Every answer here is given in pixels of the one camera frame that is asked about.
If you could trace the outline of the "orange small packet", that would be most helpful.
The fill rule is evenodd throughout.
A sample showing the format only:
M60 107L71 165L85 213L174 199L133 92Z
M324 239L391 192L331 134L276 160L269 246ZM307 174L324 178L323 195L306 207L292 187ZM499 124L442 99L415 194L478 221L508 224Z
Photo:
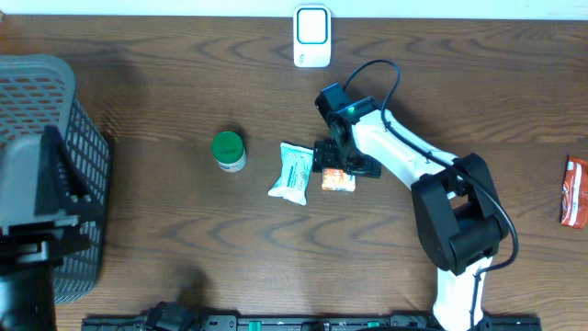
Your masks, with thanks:
M325 168L322 171L322 189L353 192L356 189L356 178L341 169Z

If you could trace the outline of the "teal snack packet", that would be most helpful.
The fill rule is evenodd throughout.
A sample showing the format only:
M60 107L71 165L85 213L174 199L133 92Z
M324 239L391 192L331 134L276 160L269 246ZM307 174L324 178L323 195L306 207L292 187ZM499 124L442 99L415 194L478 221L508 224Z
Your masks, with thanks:
M282 161L280 177L267 195L305 206L307 204L306 189L310 181L313 150L290 143L281 143L280 155Z

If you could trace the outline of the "green lid jar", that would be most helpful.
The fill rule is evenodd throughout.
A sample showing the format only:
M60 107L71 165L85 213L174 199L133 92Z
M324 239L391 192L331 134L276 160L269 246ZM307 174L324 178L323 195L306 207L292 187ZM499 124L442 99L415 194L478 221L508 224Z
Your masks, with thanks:
M212 140L211 151L219 167L226 172L241 171L246 165L243 139L234 131L218 133Z

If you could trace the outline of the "red snack bar wrapper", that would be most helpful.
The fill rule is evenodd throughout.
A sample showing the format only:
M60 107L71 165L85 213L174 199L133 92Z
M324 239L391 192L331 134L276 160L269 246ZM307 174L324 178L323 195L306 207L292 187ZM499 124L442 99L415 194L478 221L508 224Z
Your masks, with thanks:
M587 162L572 155L562 184L560 224L576 230L587 225Z

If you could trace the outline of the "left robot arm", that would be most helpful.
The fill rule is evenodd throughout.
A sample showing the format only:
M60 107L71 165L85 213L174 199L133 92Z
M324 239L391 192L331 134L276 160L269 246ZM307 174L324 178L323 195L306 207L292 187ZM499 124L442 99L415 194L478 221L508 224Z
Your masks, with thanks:
M1 327L53 330L53 272L89 239L80 220L95 211L67 160L59 130L21 138L1 157Z

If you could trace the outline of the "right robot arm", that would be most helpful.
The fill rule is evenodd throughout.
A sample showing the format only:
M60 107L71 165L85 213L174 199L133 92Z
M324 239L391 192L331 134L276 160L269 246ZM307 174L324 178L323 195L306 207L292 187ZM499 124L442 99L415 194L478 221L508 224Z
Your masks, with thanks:
M515 234L485 161L435 148L373 97L354 102L338 84L315 106L331 135L315 166L374 178L387 168L411 191L419 241L437 268L434 319L445 330L474 329L485 275L501 241Z

